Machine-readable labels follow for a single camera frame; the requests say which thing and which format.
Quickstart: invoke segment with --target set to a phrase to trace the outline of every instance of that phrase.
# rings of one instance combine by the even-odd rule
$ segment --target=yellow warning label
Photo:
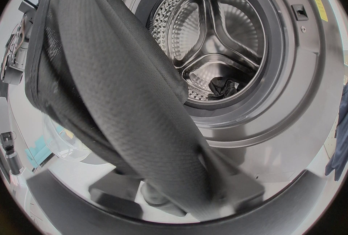
[[[317,7],[320,13],[320,17],[324,20],[324,21],[328,21],[328,16],[326,15],[326,11],[324,8],[324,5],[322,3],[322,0],[315,0],[315,2],[317,3]]]

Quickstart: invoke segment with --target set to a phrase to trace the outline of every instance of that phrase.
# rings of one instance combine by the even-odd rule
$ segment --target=dark fabric
[[[235,80],[226,77],[215,77],[209,83],[209,88],[213,94],[208,95],[208,100],[220,100],[230,97],[237,93]]]
[[[342,175],[348,161],[348,84],[343,88],[338,123],[336,128],[336,150],[325,168],[325,175],[335,170],[335,181]]]
[[[122,0],[41,0],[25,92],[122,173],[197,219],[218,217],[187,84]]]

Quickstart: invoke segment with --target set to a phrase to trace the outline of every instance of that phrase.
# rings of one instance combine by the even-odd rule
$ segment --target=blue fabric
[[[335,181],[342,175],[348,161],[348,84],[343,87],[336,128],[336,150],[325,168],[325,175],[335,170]]]
[[[35,148],[30,147],[25,149],[27,158],[34,168],[37,168],[51,153],[52,151],[46,146],[44,137],[41,136],[35,141]]]

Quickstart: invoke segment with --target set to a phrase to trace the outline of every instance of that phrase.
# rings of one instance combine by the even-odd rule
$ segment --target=black cloth
[[[237,88],[235,86],[236,83],[233,78],[222,76],[213,78],[209,83],[209,88],[213,94],[208,95],[208,100],[220,100],[236,94],[238,92],[237,88],[242,85],[238,84]]]
[[[325,168],[325,175],[335,170],[338,181],[348,161],[348,84],[343,88],[338,123],[336,128],[336,149]]]
[[[218,217],[187,84],[122,0],[40,0],[28,47],[34,107],[197,219]]]

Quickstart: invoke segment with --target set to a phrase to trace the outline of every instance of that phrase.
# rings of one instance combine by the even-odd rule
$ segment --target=wire
[[[15,26],[15,28],[12,30],[12,33],[14,32],[14,30],[18,27],[22,26],[22,41],[20,42],[20,44],[17,46],[17,48],[15,49],[15,51],[11,50],[11,47],[15,46],[15,44],[13,44],[14,38],[18,38],[19,37],[19,32],[17,31],[17,33],[15,35],[12,36],[11,41],[8,44],[8,47],[6,48],[6,54],[4,55],[3,61],[2,61],[2,68],[1,68],[1,75],[0,78],[1,80],[4,79],[5,77],[5,67],[6,67],[6,63],[8,62],[8,56],[10,53],[12,53],[12,56],[14,57],[14,55],[17,53],[18,49],[20,48],[20,46],[22,45],[23,41],[24,41],[24,28],[25,28],[25,23],[24,23],[24,18],[25,18],[25,14],[22,17],[22,21],[20,23],[19,26]]]
[[[24,29],[25,29],[25,23],[24,23],[24,18],[25,18],[25,14],[22,17],[22,41],[20,42],[20,44],[17,46],[16,50],[12,53],[12,57],[14,57],[17,53],[17,51],[19,50],[20,46],[22,45],[22,43],[24,42]]]

